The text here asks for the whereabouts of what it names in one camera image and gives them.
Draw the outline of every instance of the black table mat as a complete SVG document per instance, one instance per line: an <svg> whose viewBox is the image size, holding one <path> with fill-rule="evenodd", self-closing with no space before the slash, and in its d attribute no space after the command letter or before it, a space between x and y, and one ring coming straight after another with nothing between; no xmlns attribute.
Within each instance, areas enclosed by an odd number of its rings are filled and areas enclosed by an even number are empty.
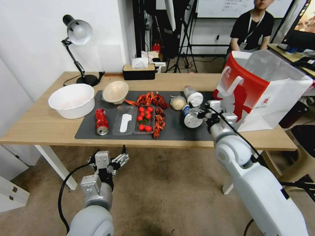
<svg viewBox="0 0 315 236"><path fill-rule="evenodd" d="M146 94L148 91L129 91L126 99L136 101L138 96ZM169 103L170 95L183 96L183 92L180 91L160 91L161 96ZM212 92L201 92L203 94L204 101L212 99ZM114 136L112 134L112 128L116 120L117 107L112 103L107 103L102 99L102 91L98 91L95 95L95 107L93 111L87 114L76 135L76 139L128 139L128 140L151 140L154 139L150 134L131 134L128 136ZM109 123L109 132L106 135L98 135L96 133L96 118L95 111L99 108L103 108L107 113L107 120ZM211 135L208 133L207 125L205 122L197 128L188 128L184 124L184 117L182 111L176 111L171 106L164 109L165 114L165 128L160 131L160 137L158 140L180 140L180 141L211 141Z"/></svg>

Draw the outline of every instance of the lamp shade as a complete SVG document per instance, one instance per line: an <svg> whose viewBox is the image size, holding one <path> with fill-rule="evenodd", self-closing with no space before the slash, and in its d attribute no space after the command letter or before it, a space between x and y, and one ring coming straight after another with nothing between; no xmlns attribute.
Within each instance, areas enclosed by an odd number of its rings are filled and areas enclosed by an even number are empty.
<svg viewBox="0 0 315 236"><path fill-rule="evenodd" d="M73 44L86 44L92 37L93 30L89 23L83 20L75 20L70 15L65 15L63 23L67 26L68 38Z"/></svg>

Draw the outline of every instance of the lanyard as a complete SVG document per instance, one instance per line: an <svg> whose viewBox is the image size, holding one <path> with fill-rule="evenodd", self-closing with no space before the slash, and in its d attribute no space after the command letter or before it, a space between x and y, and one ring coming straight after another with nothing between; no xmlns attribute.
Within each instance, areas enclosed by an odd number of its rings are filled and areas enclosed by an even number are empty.
<svg viewBox="0 0 315 236"><path fill-rule="evenodd" d="M265 16L265 12L263 13L262 18L260 19L260 21L259 21L258 24L256 25L255 29L259 26L259 24L260 24L261 21L263 20L263 17L264 17L264 16ZM252 13L251 13L251 14L250 14L250 18L249 18L249 25L248 25L248 31L247 31L247 33L249 33L250 26L251 26L251 24L252 24L252 20L253 20L253 16L252 16ZM244 43L246 43L247 38L252 35L252 33L254 32L255 29L253 29L253 31L252 31L249 35L247 35L247 37L246 37Z"/></svg>

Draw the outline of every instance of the red and white paper bag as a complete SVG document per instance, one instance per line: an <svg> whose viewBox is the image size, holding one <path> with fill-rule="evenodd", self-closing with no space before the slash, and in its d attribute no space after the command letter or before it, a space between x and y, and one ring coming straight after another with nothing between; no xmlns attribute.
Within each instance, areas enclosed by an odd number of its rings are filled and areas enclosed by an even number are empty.
<svg viewBox="0 0 315 236"><path fill-rule="evenodd" d="M221 100L225 112L237 115L235 128L238 131L273 129L312 85L313 80L293 69L294 78L266 81L242 67L251 54L232 51L213 96Z"/></svg>

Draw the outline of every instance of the cooked crayfish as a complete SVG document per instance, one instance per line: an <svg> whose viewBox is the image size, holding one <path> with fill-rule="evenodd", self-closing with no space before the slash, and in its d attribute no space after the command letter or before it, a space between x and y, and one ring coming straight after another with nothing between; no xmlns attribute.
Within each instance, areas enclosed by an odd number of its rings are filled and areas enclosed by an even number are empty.
<svg viewBox="0 0 315 236"><path fill-rule="evenodd" d="M144 104L146 107L151 105L153 99L153 91L148 92L147 94L140 95L136 102L125 100L126 103L139 107L141 104Z"/></svg>
<svg viewBox="0 0 315 236"><path fill-rule="evenodd" d="M152 103L155 106L160 106L162 109L168 108L168 103L164 100L164 97L158 93L153 97Z"/></svg>
<svg viewBox="0 0 315 236"><path fill-rule="evenodd" d="M163 110L161 108L156 109L155 115L155 125L153 127L153 138L157 139L160 136L160 130L164 129L165 127L165 115L163 113Z"/></svg>

